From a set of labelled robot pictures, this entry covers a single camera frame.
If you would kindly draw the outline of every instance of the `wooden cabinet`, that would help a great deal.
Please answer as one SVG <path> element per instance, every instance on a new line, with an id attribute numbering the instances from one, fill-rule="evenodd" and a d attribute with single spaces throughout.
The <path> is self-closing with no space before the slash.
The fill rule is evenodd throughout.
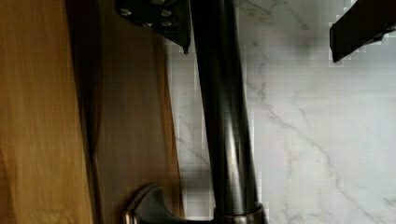
<path id="1" fill-rule="evenodd" d="M 0 223 L 119 223 L 154 182 L 182 215 L 163 52 L 112 4 L 2 1 Z"/>

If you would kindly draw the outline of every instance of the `marble wall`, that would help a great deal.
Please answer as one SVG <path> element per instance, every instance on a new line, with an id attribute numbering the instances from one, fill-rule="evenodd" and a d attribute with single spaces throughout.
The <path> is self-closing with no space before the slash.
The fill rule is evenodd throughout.
<path id="1" fill-rule="evenodd" d="M 345 0 L 235 1 L 261 203 L 270 224 L 396 223 L 396 34 L 333 63 Z M 167 42 L 186 215 L 212 218 L 194 48 Z"/>

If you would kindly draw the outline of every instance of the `black metal piece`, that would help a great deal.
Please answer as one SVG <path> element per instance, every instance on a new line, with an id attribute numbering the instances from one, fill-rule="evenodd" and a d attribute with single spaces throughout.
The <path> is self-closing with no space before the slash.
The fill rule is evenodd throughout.
<path id="1" fill-rule="evenodd" d="M 116 0 L 116 11 L 131 23 L 149 27 L 180 45 L 187 53 L 191 43 L 191 20 L 188 0 Z"/>
<path id="2" fill-rule="evenodd" d="M 216 200 L 214 219 L 205 223 L 266 224 L 257 198 L 233 1 L 191 0 L 191 17 Z M 126 210 L 128 224 L 202 223 L 170 214 L 157 185 L 141 190 Z"/>
<path id="3" fill-rule="evenodd" d="M 395 31 L 396 1 L 359 0 L 330 29 L 332 59 L 338 62 L 363 45 Z"/>

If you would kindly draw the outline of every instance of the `dark metal pipe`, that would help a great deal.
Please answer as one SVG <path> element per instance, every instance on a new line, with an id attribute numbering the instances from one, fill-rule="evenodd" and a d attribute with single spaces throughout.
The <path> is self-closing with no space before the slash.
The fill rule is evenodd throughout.
<path id="1" fill-rule="evenodd" d="M 191 0 L 216 213 L 260 208 L 233 0 Z"/>

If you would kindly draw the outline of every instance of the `white marble surface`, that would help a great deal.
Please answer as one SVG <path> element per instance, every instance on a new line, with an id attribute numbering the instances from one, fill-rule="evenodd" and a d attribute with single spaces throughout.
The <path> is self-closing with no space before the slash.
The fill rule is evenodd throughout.
<path id="1" fill-rule="evenodd" d="M 344 0 L 239 0 L 239 41 L 258 189 L 270 224 L 396 223 L 396 34 L 332 63 Z M 186 215 L 212 217 L 191 54 L 167 42 Z"/>

